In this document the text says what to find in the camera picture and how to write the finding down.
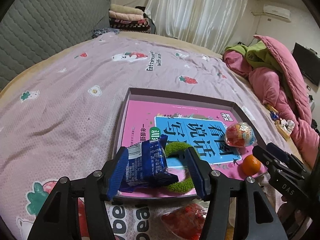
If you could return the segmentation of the red toy egg packet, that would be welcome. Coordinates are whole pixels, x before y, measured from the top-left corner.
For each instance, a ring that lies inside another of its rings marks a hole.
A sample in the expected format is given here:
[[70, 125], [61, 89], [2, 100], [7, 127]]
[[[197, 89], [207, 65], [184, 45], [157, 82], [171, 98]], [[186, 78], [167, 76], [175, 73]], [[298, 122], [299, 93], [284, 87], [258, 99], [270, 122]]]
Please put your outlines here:
[[232, 147], [248, 147], [257, 142], [253, 128], [246, 122], [228, 126], [225, 132], [225, 143]]
[[198, 240], [206, 220], [208, 208], [190, 203], [161, 216], [165, 228], [179, 239]]

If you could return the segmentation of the white sheer curtain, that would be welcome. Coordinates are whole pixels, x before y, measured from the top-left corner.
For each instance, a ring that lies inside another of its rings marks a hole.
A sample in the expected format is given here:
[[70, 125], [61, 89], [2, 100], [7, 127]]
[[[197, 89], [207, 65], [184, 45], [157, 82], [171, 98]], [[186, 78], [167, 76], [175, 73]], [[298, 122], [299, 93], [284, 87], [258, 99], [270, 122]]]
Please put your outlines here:
[[149, 0], [145, 13], [156, 33], [221, 53], [248, 0]]

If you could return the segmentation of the pink strawberry print bedsheet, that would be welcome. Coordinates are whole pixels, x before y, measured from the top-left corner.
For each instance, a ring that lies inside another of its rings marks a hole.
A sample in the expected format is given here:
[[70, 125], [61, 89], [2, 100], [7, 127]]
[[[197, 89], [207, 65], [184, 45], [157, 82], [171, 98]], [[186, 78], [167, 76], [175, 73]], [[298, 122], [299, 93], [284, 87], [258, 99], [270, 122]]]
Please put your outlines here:
[[28, 237], [54, 181], [83, 178], [111, 157], [130, 87], [234, 102], [264, 142], [296, 150], [219, 54], [156, 35], [107, 33], [30, 67], [1, 92], [1, 217], [16, 239]]

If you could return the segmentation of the blue biscuit packet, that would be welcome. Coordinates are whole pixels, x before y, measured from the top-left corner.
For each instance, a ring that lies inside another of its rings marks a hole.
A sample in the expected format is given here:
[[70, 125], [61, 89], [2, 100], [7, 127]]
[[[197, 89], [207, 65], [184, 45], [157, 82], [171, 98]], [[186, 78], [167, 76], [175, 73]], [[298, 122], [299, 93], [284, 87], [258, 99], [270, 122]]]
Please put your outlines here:
[[128, 147], [129, 159], [119, 190], [131, 193], [138, 188], [160, 188], [178, 182], [178, 176], [168, 172], [165, 156], [167, 135]]

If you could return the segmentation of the stack of folded blankets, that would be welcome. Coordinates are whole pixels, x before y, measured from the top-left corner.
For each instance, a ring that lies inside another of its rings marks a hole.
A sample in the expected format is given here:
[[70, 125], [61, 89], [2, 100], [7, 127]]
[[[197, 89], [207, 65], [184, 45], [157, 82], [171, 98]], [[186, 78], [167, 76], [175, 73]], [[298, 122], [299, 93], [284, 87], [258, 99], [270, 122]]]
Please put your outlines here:
[[148, 34], [152, 31], [149, 18], [139, 8], [111, 4], [108, 15], [111, 28]]

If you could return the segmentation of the grey quilted headboard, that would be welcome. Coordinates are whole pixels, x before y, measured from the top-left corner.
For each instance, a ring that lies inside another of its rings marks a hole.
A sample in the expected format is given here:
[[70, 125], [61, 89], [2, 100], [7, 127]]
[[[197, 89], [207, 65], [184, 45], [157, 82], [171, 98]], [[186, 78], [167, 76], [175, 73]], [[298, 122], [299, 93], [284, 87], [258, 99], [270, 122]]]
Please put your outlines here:
[[111, 0], [15, 0], [1, 20], [1, 88], [109, 26]]

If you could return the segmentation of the white air conditioner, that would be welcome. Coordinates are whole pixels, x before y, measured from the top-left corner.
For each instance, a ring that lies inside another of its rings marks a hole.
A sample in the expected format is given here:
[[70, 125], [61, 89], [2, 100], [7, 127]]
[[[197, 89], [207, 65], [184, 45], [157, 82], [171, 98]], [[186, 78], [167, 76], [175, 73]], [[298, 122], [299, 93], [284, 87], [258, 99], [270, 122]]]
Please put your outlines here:
[[291, 12], [288, 9], [265, 4], [263, 12], [282, 21], [291, 22]]

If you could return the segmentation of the black television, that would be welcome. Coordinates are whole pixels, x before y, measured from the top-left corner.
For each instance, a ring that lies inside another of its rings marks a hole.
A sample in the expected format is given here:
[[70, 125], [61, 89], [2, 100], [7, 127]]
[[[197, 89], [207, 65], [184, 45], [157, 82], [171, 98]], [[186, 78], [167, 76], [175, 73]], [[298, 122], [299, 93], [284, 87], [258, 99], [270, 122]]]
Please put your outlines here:
[[314, 85], [319, 86], [319, 57], [315, 51], [295, 43], [292, 56], [298, 64], [301, 73]]

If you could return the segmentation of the snack wrappers pile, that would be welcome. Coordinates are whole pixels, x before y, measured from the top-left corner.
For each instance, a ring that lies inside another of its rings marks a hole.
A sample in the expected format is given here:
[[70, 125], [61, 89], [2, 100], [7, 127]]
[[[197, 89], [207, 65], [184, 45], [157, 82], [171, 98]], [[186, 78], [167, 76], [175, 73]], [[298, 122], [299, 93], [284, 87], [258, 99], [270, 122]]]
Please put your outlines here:
[[270, 117], [274, 121], [277, 131], [286, 141], [288, 141], [291, 138], [295, 123], [292, 120], [282, 119], [279, 116], [279, 112], [270, 104], [266, 103], [265, 107], [269, 111]]

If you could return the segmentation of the green blanket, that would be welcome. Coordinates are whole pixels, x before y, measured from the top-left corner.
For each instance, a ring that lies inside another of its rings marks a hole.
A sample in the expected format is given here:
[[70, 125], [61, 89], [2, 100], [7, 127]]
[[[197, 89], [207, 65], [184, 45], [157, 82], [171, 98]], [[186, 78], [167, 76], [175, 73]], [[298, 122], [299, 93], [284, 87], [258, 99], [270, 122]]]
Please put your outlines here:
[[225, 53], [230, 51], [235, 51], [241, 54], [247, 63], [254, 69], [259, 67], [267, 67], [271, 70], [283, 73], [280, 64], [276, 61], [274, 56], [270, 53], [262, 41], [259, 41], [252, 46], [237, 44], [225, 48]]

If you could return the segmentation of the pink quilted duvet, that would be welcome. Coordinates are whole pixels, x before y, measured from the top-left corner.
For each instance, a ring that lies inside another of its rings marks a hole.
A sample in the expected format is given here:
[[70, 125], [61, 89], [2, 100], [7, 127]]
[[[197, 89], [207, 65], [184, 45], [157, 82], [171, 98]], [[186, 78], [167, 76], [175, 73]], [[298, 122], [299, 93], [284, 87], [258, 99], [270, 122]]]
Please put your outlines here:
[[281, 42], [269, 36], [255, 36], [262, 41], [283, 73], [267, 67], [253, 68], [235, 52], [224, 52], [223, 61], [236, 74], [249, 80], [255, 95], [263, 104], [270, 104], [285, 120], [295, 123], [292, 141], [303, 160], [313, 167], [319, 148], [319, 134], [311, 127], [312, 114], [305, 82], [291, 52]]

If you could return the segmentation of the green fuzzy scrunchie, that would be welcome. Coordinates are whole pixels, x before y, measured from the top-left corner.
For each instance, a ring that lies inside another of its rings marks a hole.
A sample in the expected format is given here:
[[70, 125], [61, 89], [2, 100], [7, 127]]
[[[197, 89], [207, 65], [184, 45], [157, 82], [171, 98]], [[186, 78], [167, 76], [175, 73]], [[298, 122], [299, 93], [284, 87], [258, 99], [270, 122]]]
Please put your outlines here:
[[169, 168], [184, 171], [184, 179], [169, 186], [166, 190], [173, 193], [187, 193], [194, 188], [193, 181], [187, 171], [187, 161], [185, 159], [185, 150], [192, 147], [186, 142], [173, 141], [167, 143], [165, 147], [166, 161], [168, 161]]

